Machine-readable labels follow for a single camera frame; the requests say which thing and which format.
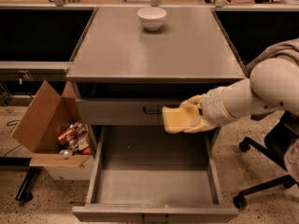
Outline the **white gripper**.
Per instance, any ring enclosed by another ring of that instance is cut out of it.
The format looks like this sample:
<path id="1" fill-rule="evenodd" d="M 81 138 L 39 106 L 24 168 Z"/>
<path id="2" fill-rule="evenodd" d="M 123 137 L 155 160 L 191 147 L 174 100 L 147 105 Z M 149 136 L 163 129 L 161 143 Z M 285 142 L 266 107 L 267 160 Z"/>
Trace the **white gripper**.
<path id="1" fill-rule="evenodd" d="M 183 101 L 180 106 L 194 105 L 196 107 L 202 107 L 203 112 L 203 116 L 195 118 L 183 129 L 183 132 L 207 132 L 216 128 L 216 125 L 224 126 L 234 122 L 235 118 L 228 112 L 224 105 L 223 93 L 224 88 L 218 87 L 208 91 L 206 94 L 197 94 Z"/>

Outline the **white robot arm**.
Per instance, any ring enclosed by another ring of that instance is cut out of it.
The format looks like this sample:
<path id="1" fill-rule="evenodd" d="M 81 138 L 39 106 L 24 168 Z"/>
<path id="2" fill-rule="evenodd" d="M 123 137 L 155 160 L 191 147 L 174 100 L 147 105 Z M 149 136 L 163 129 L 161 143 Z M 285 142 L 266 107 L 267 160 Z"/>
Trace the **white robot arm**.
<path id="1" fill-rule="evenodd" d="M 299 66 L 283 58 L 258 63 L 249 78 L 209 90 L 184 101 L 181 106 L 197 106 L 202 114 L 183 128 L 199 133 L 224 126 L 246 115 L 265 115 L 286 110 L 299 115 Z"/>

